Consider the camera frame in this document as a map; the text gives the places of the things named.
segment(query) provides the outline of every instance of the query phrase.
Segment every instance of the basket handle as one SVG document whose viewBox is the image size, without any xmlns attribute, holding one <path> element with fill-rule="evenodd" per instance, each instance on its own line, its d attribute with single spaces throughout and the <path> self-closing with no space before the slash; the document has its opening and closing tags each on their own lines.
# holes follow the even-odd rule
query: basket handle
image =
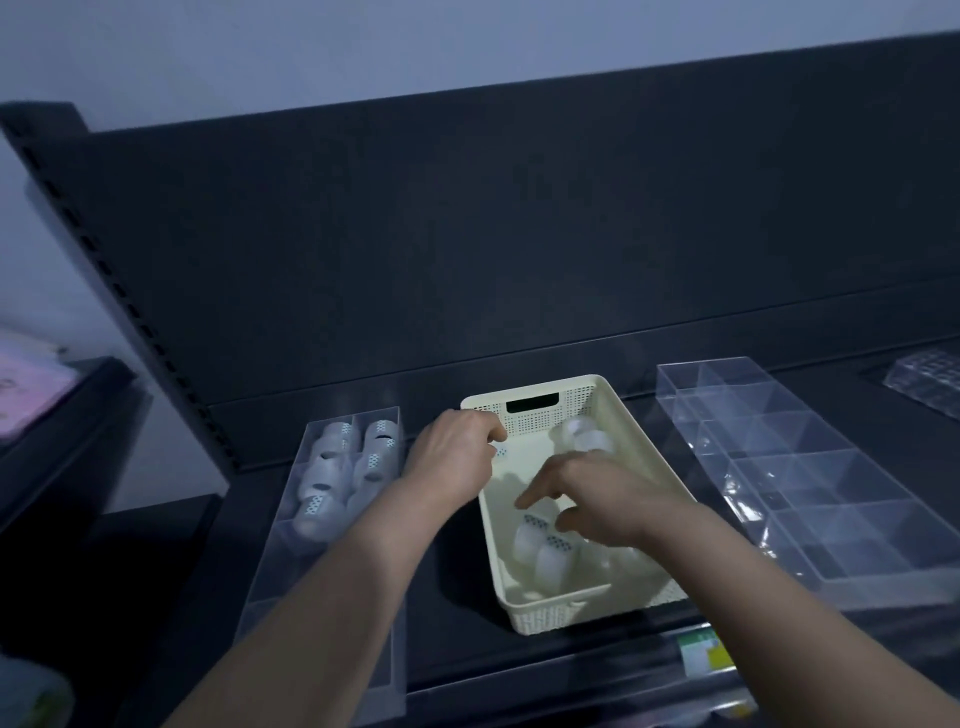
<svg viewBox="0 0 960 728">
<path fill-rule="evenodd" d="M 515 415 L 517 412 L 529 412 L 534 409 L 548 409 L 560 403 L 560 392 L 550 395 L 537 395 L 525 400 L 510 400 L 506 402 L 507 413 Z"/>
</svg>

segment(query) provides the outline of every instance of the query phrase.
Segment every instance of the pink object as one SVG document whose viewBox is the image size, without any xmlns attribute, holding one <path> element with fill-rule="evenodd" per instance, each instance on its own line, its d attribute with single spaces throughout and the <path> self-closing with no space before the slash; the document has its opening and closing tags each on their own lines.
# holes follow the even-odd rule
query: pink object
<svg viewBox="0 0 960 728">
<path fill-rule="evenodd" d="M 0 441 L 22 432 L 76 380 L 76 370 L 57 361 L 0 346 Z"/>
</svg>

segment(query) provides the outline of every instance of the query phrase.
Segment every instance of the transparent acrylic tray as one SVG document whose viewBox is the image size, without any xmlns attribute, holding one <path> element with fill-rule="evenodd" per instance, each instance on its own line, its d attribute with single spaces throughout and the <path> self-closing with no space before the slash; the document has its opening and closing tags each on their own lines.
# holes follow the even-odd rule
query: transparent acrylic tray
<svg viewBox="0 0 960 728">
<path fill-rule="evenodd" d="M 960 420 L 960 356 L 928 349 L 894 362 L 883 384 Z"/>
<path fill-rule="evenodd" d="M 260 564 L 253 577 L 247 603 L 237 624 L 235 643 L 243 639 L 261 619 L 266 617 L 280 598 L 286 595 L 310 570 L 317 559 L 324 554 L 329 543 L 337 537 L 337 534 L 331 534 L 325 542 L 310 541 L 298 534 L 293 526 L 293 518 L 300 507 L 297 489 L 309 465 L 310 450 L 314 443 L 320 438 L 324 428 L 333 423 L 350 423 L 356 432 L 364 433 L 369 425 L 380 420 L 389 420 L 397 424 L 399 434 L 396 440 L 400 448 L 398 463 L 400 470 L 403 458 L 403 422 L 400 419 L 398 407 L 321 420 L 306 426 L 303 439 L 300 441 L 300 449 L 297 451 L 286 487 L 283 489 L 283 497 L 276 509 L 270 535 L 260 556 Z M 353 449 L 359 450 L 359 448 L 360 442 L 357 440 Z M 359 457 L 357 451 L 348 455 L 353 464 Z M 352 725 L 368 725 L 403 716 L 406 713 L 406 697 L 406 613 L 405 605 L 401 605 L 390 636 L 373 670 L 370 685 L 354 714 Z"/>
<path fill-rule="evenodd" d="M 839 609 L 960 595 L 960 534 L 747 357 L 664 364 L 657 400 L 748 536 Z"/>
</svg>

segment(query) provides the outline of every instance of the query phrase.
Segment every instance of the basket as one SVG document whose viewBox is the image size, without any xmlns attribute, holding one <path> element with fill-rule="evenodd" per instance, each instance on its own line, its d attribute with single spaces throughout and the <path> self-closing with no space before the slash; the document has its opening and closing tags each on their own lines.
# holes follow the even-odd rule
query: basket
<svg viewBox="0 0 960 728">
<path fill-rule="evenodd" d="M 568 591 L 547 596 L 532 586 L 533 570 L 513 558 L 513 538 L 523 518 L 514 500 L 550 455 L 564 451 L 557 425 L 577 415 L 590 415 L 612 438 L 614 458 L 621 465 L 693 499 L 604 378 L 576 376 L 476 395 L 461 407 L 495 413 L 509 435 L 497 446 L 493 476 L 479 500 L 493 589 L 519 634 L 535 635 L 686 598 L 652 559 L 644 559 L 640 571 L 634 568 L 631 573 L 578 563 L 566 581 Z M 552 522 L 571 505 L 573 501 L 562 496 L 556 501 L 545 498 L 533 508 Z"/>
</svg>

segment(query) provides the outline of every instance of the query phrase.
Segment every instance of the person's left hand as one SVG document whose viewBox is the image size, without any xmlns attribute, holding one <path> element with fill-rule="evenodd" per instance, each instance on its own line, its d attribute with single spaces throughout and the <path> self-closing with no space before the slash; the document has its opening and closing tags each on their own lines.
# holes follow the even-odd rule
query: person's left hand
<svg viewBox="0 0 960 728">
<path fill-rule="evenodd" d="M 410 450 L 403 479 L 442 497 L 452 511 L 480 493 L 492 475 L 491 460 L 507 430 L 492 412 L 446 410 L 423 429 Z"/>
</svg>

